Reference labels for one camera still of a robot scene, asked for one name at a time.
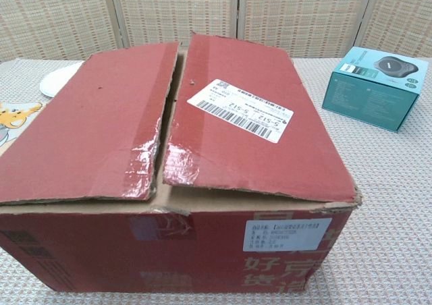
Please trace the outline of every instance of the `box flap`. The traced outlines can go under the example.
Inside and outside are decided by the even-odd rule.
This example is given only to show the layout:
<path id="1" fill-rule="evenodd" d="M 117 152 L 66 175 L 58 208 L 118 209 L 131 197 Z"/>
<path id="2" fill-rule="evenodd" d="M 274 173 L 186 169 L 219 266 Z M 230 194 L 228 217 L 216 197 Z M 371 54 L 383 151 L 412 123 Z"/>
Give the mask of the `box flap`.
<path id="1" fill-rule="evenodd" d="M 0 158 L 0 202 L 147 199 L 177 43 L 90 57 Z"/>
<path id="2" fill-rule="evenodd" d="M 294 112 L 272 143 L 187 102 L 214 79 Z M 171 124 L 164 182 L 352 202 L 354 183 L 287 53 L 194 35 Z"/>

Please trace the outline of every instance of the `product image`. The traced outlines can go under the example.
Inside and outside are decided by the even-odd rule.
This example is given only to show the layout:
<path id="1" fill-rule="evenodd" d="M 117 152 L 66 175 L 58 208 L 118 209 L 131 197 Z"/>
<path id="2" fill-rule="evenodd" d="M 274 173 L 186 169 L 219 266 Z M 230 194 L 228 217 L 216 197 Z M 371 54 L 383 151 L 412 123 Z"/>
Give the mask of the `product image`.
<path id="1" fill-rule="evenodd" d="M 397 57 L 383 57 L 375 62 L 373 66 L 389 77 L 395 78 L 404 78 L 408 74 L 419 70 L 415 64 L 403 61 Z"/>

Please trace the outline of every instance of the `tablecloth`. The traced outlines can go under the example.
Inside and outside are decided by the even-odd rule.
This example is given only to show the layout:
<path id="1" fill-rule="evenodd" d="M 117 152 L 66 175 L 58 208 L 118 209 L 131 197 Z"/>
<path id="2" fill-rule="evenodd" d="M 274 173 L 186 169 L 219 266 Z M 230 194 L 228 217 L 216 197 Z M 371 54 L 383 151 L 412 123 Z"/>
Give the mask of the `tablecloth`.
<path id="1" fill-rule="evenodd" d="M 17 59 L 0 65 L 0 101 L 47 101 L 38 91 L 43 76 L 74 62 Z M 57 293 L 0 249 L 0 305 L 432 304 L 432 70 L 406 123 L 393 133 L 321 108 L 338 62 L 294 59 L 364 204 L 304 293 Z"/>

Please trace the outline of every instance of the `woven screen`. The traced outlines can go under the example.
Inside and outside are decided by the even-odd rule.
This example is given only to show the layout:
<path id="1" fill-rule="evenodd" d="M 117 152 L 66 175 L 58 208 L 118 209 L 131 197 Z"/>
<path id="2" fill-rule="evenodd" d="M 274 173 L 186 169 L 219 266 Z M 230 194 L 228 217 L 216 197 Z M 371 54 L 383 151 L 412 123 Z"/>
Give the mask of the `woven screen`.
<path id="1" fill-rule="evenodd" d="M 246 0 L 244 38 L 284 48 L 292 57 L 341 57 L 354 42 L 362 2 Z"/>
<path id="2" fill-rule="evenodd" d="M 120 0 L 120 3 L 131 46 L 173 40 L 187 45 L 191 32 L 230 35 L 231 0 Z"/>
<path id="3" fill-rule="evenodd" d="M 377 0 L 360 44 L 432 57 L 432 0 Z"/>
<path id="4" fill-rule="evenodd" d="M 0 0 L 0 61 L 86 59 L 114 48 L 105 0 Z"/>

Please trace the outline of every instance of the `teal product box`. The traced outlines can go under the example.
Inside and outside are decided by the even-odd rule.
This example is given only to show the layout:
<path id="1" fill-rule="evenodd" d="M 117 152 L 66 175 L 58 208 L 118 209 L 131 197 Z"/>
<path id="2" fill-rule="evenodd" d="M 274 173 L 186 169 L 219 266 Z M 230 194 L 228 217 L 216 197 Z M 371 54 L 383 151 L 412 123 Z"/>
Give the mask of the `teal product box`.
<path id="1" fill-rule="evenodd" d="M 428 63 L 352 47 L 331 74 L 323 108 L 397 132 L 420 95 Z"/>

